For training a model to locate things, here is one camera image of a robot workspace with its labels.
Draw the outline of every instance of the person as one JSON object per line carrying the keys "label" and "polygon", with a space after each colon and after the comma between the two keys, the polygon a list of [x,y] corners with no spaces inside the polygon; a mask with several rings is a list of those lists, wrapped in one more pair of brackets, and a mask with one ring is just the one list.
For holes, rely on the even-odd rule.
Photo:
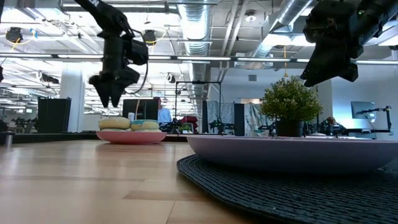
{"label": "person", "polygon": [[159,97],[155,97],[158,101],[158,112],[157,112],[157,121],[159,123],[169,123],[172,122],[172,115],[170,114],[170,110],[162,106],[162,100]]}

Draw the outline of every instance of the wooden tabletop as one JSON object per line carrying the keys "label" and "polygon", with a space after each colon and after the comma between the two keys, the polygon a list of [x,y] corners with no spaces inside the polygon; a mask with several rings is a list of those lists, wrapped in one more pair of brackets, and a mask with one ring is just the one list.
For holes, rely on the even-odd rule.
{"label": "wooden tabletop", "polygon": [[0,148],[2,224],[254,223],[178,174],[187,143],[103,141]]}

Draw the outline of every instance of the woven placemat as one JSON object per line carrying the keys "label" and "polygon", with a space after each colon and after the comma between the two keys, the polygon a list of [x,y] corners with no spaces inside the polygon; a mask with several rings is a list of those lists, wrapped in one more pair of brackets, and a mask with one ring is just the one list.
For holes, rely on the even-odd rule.
{"label": "woven placemat", "polygon": [[178,170],[217,199],[297,223],[398,223],[398,161],[366,175],[304,177],[218,166],[193,155]]}

